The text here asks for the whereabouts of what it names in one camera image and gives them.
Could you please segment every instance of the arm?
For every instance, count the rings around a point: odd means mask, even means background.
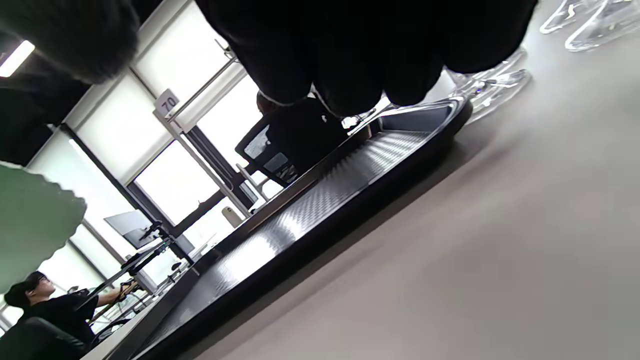
[[[106,294],[98,295],[98,304],[96,305],[96,307],[113,304],[114,302],[116,302],[119,295],[120,295],[119,289],[111,290]]]
[[[96,305],[96,307],[114,304],[116,301],[120,300],[120,296],[127,296],[127,294],[129,294],[130,292],[130,289],[132,290],[132,287],[135,285],[136,283],[134,282],[132,285],[122,287],[121,290],[115,289],[109,291],[106,294],[98,295],[98,304]]]

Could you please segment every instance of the computer monitor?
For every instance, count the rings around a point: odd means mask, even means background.
[[[154,231],[150,236],[142,238],[152,223],[140,210],[107,217],[104,218],[104,221],[111,225],[136,250],[141,249],[159,236],[158,232]]]

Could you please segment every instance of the white table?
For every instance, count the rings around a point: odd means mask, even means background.
[[[558,3],[446,179],[199,360],[637,358],[640,37],[569,53]]]

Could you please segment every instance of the man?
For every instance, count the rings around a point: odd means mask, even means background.
[[[18,324],[37,316],[83,343],[90,344],[95,334],[86,321],[92,318],[96,307],[112,304],[121,299],[120,290],[113,290],[93,298],[83,307],[76,309],[86,300],[85,296],[70,294],[51,299],[50,296],[55,291],[56,288],[52,282],[43,273],[36,271],[29,274],[25,281],[14,284],[4,295],[4,300],[8,305],[24,310]]]
[[[269,124],[266,133],[269,141],[295,166],[298,175],[348,138],[341,119],[313,97],[291,106],[279,106],[258,93],[257,106],[263,114],[261,121]]]

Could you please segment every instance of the window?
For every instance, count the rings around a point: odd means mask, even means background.
[[[234,227],[222,215],[226,207],[230,207],[238,214],[240,219],[244,218],[242,213],[231,203],[228,197],[222,199],[217,205],[209,210],[203,217],[198,219],[189,229],[184,231],[184,236],[195,246],[194,254],[213,247],[224,240]]]
[[[180,108],[230,61],[221,46],[228,44],[211,28],[197,4],[190,2],[142,52],[134,67],[155,94],[170,88],[180,100]],[[191,120],[211,101],[218,99],[219,92],[227,90],[226,84],[235,80],[242,72],[242,66],[232,64],[229,70],[178,116],[183,129],[188,131]]]
[[[135,180],[173,224],[218,191],[180,143],[172,142]]]
[[[72,126],[123,184],[171,140],[153,114],[153,102],[131,75],[125,75],[84,122]]]
[[[246,76],[198,122],[204,135],[234,169],[236,164],[248,164],[236,153],[236,145],[262,118],[255,103],[257,94],[258,86]]]

